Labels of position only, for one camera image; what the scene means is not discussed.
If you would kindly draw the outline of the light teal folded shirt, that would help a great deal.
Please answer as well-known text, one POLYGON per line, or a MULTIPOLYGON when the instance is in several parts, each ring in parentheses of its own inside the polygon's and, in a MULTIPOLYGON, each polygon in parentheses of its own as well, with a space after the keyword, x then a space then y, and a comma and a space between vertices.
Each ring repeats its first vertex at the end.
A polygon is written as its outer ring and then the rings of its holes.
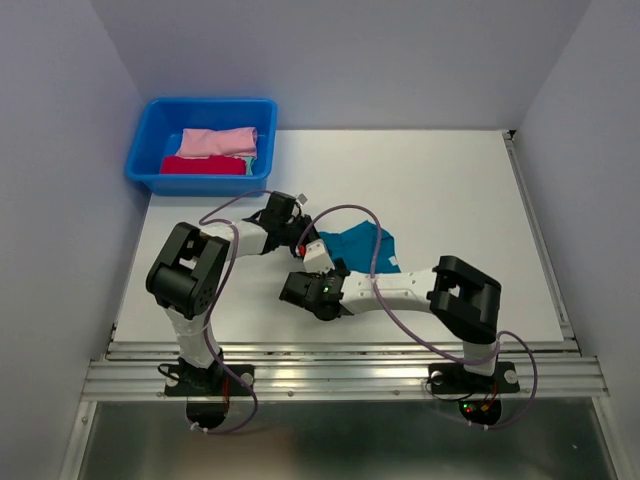
POLYGON ((245 166, 246 166, 246 175, 247 176, 252 176, 253 175, 253 166, 254 166, 254 163, 256 161, 256 157, 255 156, 243 157, 243 160, 244 160, 245 166))

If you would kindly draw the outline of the pink folded t shirt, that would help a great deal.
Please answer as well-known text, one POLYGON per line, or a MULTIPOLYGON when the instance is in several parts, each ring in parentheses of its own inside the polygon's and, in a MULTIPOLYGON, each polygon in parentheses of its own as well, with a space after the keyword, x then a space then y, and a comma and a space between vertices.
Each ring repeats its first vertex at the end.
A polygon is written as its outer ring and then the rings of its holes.
POLYGON ((254 127, 229 130, 185 128, 176 155, 187 158, 212 155, 256 157, 257 138, 254 127))

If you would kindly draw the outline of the blue plastic bin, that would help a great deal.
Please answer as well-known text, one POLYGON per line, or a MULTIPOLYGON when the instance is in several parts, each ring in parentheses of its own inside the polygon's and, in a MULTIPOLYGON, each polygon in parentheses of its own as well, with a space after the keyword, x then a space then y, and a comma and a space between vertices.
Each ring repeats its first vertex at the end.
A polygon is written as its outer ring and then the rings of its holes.
POLYGON ((156 195, 235 197, 264 190, 277 116, 269 99, 155 99, 143 111, 125 172, 156 195))

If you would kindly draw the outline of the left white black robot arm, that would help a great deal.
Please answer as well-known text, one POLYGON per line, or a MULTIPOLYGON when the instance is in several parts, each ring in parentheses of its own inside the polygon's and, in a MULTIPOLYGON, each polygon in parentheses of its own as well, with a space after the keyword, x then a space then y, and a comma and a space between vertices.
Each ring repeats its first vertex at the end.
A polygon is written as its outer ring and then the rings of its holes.
POLYGON ((179 357, 161 364, 167 396, 220 395, 233 377, 212 327, 212 311, 230 278, 235 261, 279 248, 299 255, 297 241, 311 217, 302 200, 270 192, 266 205, 239 221, 217 219, 216 208, 199 221, 176 224, 155 259, 145 286, 169 318, 179 357))

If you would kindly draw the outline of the teal t shirt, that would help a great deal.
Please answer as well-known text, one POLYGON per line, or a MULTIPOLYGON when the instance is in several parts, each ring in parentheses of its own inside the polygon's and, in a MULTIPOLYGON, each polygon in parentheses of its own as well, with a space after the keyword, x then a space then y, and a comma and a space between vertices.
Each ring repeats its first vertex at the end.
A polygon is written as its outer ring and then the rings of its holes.
MULTIPOLYGON (((320 232, 319 235, 335 265, 342 262, 351 271, 361 273, 370 271, 378 236, 378 229, 374 223, 363 221, 340 233, 320 232)), ((378 274, 401 272, 396 258, 395 239, 386 230, 382 230, 375 272, 378 274)))

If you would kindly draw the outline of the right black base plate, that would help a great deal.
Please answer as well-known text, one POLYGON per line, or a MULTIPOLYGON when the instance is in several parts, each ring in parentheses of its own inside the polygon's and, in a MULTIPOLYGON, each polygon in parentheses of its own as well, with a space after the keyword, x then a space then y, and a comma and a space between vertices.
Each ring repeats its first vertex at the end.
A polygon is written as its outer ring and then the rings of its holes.
POLYGON ((490 376, 468 372, 457 363, 432 363, 429 365, 429 384, 436 396, 520 392, 519 378, 512 362, 498 362, 490 376))

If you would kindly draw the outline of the red folded t shirt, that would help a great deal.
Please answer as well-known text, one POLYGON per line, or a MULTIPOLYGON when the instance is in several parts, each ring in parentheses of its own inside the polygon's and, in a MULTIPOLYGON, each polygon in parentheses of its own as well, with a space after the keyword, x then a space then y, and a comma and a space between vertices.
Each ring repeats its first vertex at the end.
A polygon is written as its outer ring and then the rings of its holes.
POLYGON ((246 172, 244 159, 224 155, 197 158, 167 156, 160 168, 164 175, 245 175, 246 172))

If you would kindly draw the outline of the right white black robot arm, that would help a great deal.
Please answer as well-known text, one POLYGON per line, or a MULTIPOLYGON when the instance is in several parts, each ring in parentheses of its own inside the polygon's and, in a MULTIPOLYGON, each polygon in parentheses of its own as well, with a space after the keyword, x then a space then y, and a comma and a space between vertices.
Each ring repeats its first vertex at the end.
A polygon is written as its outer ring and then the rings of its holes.
POLYGON ((433 269, 409 273, 292 272, 279 299, 321 321, 380 310, 400 325, 396 311, 431 314, 463 344, 462 358, 441 355, 461 364, 466 387, 482 390, 496 378, 501 290, 460 258, 442 256, 433 269))

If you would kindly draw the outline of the aluminium rail frame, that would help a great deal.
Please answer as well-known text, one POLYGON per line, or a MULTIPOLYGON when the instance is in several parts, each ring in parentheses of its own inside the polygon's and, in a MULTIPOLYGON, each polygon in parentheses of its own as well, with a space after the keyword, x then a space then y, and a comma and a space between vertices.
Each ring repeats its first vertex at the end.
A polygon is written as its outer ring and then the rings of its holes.
POLYGON ((543 237, 529 225, 563 338, 511 345, 534 406, 496 435, 456 424, 426 390, 428 356, 405 344, 241 347, 258 364, 258 420, 248 433, 202 441, 151 370, 167 352, 116 349, 93 363, 91 411, 75 479, 612 479, 606 388, 581 354, 543 237))

